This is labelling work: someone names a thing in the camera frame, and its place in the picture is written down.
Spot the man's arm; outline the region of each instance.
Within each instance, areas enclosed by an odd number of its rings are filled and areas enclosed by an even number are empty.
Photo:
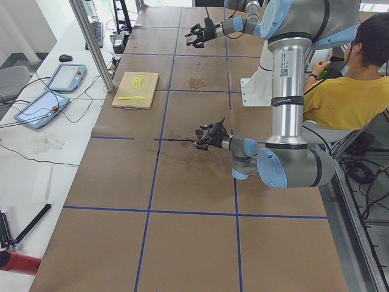
[[[318,81],[320,74],[328,67],[331,62],[319,61],[314,63],[312,73],[309,75],[304,85],[304,92],[307,92],[311,86]]]

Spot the wooden cutting board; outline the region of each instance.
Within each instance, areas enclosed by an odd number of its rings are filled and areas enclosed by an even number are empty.
[[[134,87],[133,81],[141,77],[139,87]],[[153,102],[154,93],[158,83],[158,73],[149,72],[125,72],[117,89],[112,106],[114,108],[143,108],[149,110]],[[125,99],[128,97],[145,97],[145,99]]]

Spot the black hair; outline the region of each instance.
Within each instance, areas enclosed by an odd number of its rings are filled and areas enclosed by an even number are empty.
[[[378,13],[364,21],[353,44],[362,43],[363,66],[381,67],[389,59],[389,13]]]

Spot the keyboard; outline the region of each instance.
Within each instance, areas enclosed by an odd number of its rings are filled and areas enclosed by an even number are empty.
[[[99,47],[103,47],[103,43],[104,43],[104,35],[103,35],[104,27],[103,27],[103,23],[93,22],[93,23],[91,23],[91,27],[92,27],[92,31],[93,31],[93,34],[95,36],[95,39],[97,41],[98,46]],[[85,43],[85,49],[88,50],[88,44],[87,43]]]

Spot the computer mouse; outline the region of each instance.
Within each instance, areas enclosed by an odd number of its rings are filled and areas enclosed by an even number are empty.
[[[73,60],[73,57],[70,55],[63,54],[63,55],[60,55],[59,60],[60,60],[60,62],[70,62]]]

